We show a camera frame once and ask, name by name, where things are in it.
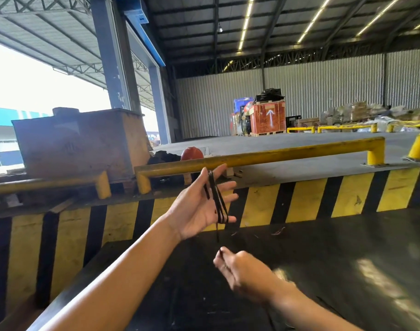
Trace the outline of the person's right hand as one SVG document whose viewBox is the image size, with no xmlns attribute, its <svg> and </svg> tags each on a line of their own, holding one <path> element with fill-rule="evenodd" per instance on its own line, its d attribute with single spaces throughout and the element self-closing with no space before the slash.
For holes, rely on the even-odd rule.
<svg viewBox="0 0 420 331">
<path fill-rule="evenodd" d="M 245 251 L 245 289 L 232 289 L 232 291 L 253 301 L 269 304 L 278 280 L 289 282 Z"/>
</svg>

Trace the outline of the person's left forearm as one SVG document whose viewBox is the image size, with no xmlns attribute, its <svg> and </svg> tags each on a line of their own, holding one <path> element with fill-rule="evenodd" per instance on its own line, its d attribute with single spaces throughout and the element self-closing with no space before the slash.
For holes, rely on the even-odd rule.
<svg viewBox="0 0 420 331">
<path fill-rule="evenodd" d="M 160 217 L 40 331 L 123 331 L 180 241 Z"/>
</svg>

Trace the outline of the person's right forearm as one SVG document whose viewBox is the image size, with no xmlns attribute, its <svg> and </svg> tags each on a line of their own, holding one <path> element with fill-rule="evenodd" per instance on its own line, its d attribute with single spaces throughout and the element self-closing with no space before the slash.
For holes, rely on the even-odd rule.
<svg viewBox="0 0 420 331">
<path fill-rule="evenodd" d="M 298 331 L 363 331 L 318 305 L 291 282 L 278 280 L 270 303 Z"/>
</svg>

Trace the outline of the red hard hat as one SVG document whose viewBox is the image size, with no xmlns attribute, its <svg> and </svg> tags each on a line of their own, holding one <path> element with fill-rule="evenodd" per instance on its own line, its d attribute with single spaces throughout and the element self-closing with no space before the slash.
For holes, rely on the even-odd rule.
<svg viewBox="0 0 420 331">
<path fill-rule="evenodd" d="M 180 161 L 203 159 L 205 156 L 202 150 L 195 146 L 189 146 L 183 150 L 180 156 Z"/>
</svg>

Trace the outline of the black bag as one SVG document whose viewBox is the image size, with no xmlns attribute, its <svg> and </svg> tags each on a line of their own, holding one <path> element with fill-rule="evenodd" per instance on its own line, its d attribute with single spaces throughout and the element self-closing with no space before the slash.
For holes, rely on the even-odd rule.
<svg viewBox="0 0 420 331">
<path fill-rule="evenodd" d="M 165 150 L 159 150 L 154 153 L 147 162 L 147 165 L 156 165 L 161 163 L 170 163 L 181 161 L 181 156 L 177 154 L 171 154 Z"/>
</svg>

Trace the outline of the yellow black striped dock edge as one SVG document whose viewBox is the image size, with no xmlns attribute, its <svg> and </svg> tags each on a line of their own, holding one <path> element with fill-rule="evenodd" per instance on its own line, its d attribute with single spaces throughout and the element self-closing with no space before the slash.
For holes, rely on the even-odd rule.
<svg viewBox="0 0 420 331">
<path fill-rule="evenodd" d="M 420 166 L 234 191 L 236 226 L 314 221 L 420 207 Z M 0 323 L 35 296 L 47 306 L 108 242 L 138 239 L 175 197 L 0 216 Z"/>
</svg>

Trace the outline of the blue machine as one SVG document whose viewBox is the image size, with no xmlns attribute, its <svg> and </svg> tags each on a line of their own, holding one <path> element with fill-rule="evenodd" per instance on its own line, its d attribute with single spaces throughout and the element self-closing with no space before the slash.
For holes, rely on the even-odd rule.
<svg viewBox="0 0 420 331">
<path fill-rule="evenodd" d="M 251 133 L 250 109 L 253 107 L 253 102 L 253 97 L 234 100 L 234 109 L 230 117 L 231 135 L 246 136 Z"/>
</svg>

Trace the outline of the red crate with white arrow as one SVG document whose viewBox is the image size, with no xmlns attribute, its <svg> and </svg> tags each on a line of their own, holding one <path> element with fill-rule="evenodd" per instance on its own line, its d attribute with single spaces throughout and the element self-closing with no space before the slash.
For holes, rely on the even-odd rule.
<svg viewBox="0 0 420 331">
<path fill-rule="evenodd" d="M 252 134 L 285 132 L 285 100 L 268 101 L 252 105 L 248 111 Z"/>
</svg>

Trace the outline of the blue steel column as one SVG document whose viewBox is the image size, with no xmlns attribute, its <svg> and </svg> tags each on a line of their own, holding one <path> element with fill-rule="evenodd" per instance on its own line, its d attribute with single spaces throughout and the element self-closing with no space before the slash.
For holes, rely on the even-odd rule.
<svg viewBox="0 0 420 331">
<path fill-rule="evenodd" d="M 151 81 L 154 107 L 157 117 L 158 131 L 160 134 L 160 143 L 166 145 L 171 143 L 169 128 L 169 118 L 163 93 L 163 83 L 159 66 L 155 63 L 149 67 L 149 76 Z"/>
<path fill-rule="evenodd" d="M 142 116 L 126 19 L 115 0 L 89 2 L 111 108 Z"/>
</svg>

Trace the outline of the black plastic wrapped load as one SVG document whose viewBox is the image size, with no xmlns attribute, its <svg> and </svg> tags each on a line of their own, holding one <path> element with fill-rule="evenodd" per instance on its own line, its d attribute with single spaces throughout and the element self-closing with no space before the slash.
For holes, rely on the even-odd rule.
<svg viewBox="0 0 420 331">
<path fill-rule="evenodd" d="M 268 88 L 255 96 L 254 104 L 285 100 L 280 88 Z"/>
</svg>

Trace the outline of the rusty metal box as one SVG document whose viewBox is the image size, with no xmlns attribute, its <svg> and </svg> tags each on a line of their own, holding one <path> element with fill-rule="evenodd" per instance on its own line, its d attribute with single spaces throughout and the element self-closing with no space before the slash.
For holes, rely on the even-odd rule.
<svg viewBox="0 0 420 331">
<path fill-rule="evenodd" d="M 12 121 L 30 178 L 106 171 L 111 183 L 131 180 L 151 155 L 140 114 L 127 109 L 73 112 Z"/>
</svg>

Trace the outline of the pile of wrapped goods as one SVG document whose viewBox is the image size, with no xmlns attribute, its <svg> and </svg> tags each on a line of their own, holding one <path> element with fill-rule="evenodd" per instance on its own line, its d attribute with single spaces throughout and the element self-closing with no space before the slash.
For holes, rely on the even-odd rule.
<svg viewBox="0 0 420 331">
<path fill-rule="evenodd" d="M 420 121 L 420 108 L 404 105 L 367 104 L 365 101 L 329 108 L 319 117 L 320 125 L 333 126 L 351 123 L 389 123 L 395 121 Z"/>
</svg>

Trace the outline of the blue building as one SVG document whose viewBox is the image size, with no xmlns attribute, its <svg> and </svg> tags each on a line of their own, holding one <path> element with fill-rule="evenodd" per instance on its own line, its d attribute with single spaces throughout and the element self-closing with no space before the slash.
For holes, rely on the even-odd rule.
<svg viewBox="0 0 420 331">
<path fill-rule="evenodd" d="M 0 108 L 0 167 L 24 164 L 12 121 L 48 116 L 53 113 Z"/>
</svg>

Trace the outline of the long yellow guard rail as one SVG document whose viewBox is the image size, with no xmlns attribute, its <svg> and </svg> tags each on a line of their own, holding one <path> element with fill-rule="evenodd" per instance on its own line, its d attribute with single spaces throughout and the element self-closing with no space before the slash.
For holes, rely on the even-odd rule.
<svg viewBox="0 0 420 331">
<path fill-rule="evenodd" d="M 367 167 L 380 168 L 388 165 L 385 162 L 385 138 L 373 137 L 285 149 L 205 157 L 203 159 L 187 161 L 142 165 L 134 167 L 134 172 L 139 193 L 148 194 L 152 191 L 150 179 L 155 177 L 201 172 L 203 168 L 212 171 L 220 165 L 233 168 L 358 152 L 367 153 L 367 160 L 364 164 Z"/>
</svg>

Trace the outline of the worn yellow guard rail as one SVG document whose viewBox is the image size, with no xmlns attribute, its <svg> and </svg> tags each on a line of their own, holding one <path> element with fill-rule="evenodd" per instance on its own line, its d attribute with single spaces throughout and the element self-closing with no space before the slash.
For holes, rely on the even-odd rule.
<svg viewBox="0 0 420 331">
<path fill-rule="evenodd" d="M 78 188 L 94 186 L 100 200 L 112 196 L 110 183 L 106 171 L 93 175 L 74 177 L 58 177 L 50 179 L 26 179 L 0 183 L 0 195 L 17 194 L 21 192 L 36 191 L 53 188 Z"/>
</svg>

